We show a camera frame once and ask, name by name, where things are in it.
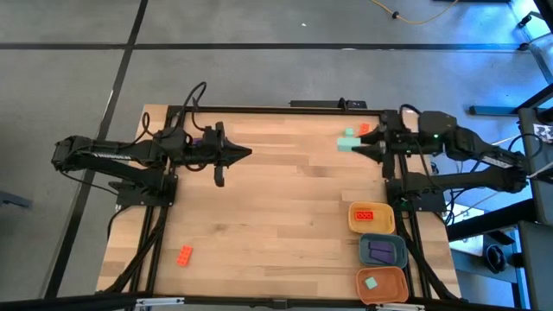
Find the yellow cable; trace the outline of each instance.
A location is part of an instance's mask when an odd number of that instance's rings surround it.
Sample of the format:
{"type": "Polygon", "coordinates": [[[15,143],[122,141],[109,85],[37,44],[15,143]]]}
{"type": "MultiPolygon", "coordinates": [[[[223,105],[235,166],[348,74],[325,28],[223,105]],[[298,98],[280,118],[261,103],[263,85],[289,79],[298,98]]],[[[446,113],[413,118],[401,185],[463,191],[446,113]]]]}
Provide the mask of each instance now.
{"type": "MultiPolygon", "coordinates": [[[[381,4],[380,2],[378,2],[377,0],[371,0],[374,4],[376,4],[377,6],[379,6],[380,8],[384,9],[386,12],[390,13],[390,14],[394,14],[394,12],[392,12],[390,9],[388,9],[385,5],[381,4]]],[[[396,18],[404,21],[404,22],[407,22],[411,25],[422,25],[424,23],[427,23],[427,22],[431,22],[433,20],[435,20],[436,18],[440,17],[443,13],[447,12],[449,9],[451,9],[454,5],[456,5],[457,3],[459,2],[459,0],[455,0],[453,1],[445,10],[443,10],[440,14],[436,15],[436,16],[433,16],[432,18],[426,20],[426,21],[421,21],[421,22],[413,22],[413,21],[409,21],[409,20],[406,20],[404,19],[403,17],[401,17],[399,14],[397,15],[396,18]]]]}

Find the plastic bin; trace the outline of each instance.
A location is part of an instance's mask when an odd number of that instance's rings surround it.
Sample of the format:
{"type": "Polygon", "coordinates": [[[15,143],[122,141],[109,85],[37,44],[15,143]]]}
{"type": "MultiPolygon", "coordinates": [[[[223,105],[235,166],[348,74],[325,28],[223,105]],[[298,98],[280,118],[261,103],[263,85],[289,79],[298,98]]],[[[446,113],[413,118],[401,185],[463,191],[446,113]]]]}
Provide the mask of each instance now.
{"type": "Polygon", "coordinates": [[[357,295],[368,305],[373,303],[406,302],[409,298],[404,272],[398,267],[361,269],[355,276],[357,295]],[[377,286],[368,289],[365,280],[374,278],[377,286]]]}
{"type": "Polygon", "coordinates": [[[409,254],[405,241],[397,235],[365,233],[359,238],[359,260],[366,265],[403,268],[409,254]]]}
{"type": "Polygon", "coordinates": [[[394,212],[385,203],[353,202],[347,217],[353,232],[390,234],[396,230],[394,212]]]}

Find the purple object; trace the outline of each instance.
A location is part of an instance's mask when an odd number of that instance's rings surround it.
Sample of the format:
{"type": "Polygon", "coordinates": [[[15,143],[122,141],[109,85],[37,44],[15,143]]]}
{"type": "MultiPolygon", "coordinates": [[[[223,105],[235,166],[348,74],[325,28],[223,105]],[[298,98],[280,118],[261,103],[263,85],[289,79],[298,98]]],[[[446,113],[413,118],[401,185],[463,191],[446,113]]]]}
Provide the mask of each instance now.
{"type": "Polygon", "coordinates": [[[393,264],[396,261],[394,253],[389,251],[371,250],[371,258],[377,259],[383,263],[393,264]]]}
{"type": "Polygon", "coordinates": [[[371,241],[369,242],[370,250],[388,251],[393,252],[394,247],[390,242],[371,241]]]}

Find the black clamp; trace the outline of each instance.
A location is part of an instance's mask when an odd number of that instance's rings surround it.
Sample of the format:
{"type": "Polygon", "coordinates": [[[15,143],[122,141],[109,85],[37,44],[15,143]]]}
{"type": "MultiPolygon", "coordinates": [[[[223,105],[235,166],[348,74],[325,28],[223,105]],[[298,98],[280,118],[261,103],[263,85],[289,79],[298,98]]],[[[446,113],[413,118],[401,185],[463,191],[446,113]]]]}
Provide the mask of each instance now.
{"type": "Polygon", "coordinates": [[[288,308],[288,299],[273,299],[273,306],[275,310],[284,310],[288,308]]]}
{"type": "Polygon", "coordinates": [[[346,100],[345,98],[340,98],[338,99],[338,108],[342,109],[343,111],[347,111],[347,109],[349,108],[347,106],[347,103],[349,102],[349,100],[346,100]]]}

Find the blue container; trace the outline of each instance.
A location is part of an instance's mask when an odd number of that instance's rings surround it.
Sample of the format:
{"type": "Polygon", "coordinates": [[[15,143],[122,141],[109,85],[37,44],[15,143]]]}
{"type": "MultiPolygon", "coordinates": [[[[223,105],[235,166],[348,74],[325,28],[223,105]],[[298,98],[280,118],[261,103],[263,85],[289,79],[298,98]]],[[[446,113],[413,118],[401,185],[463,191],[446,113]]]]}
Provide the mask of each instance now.
{"type": "Polygon", "coordinates": [[[366,265],[404,268],[409,253],[397,235],[365,233],[359,238],[359,259],[366,265]]]}

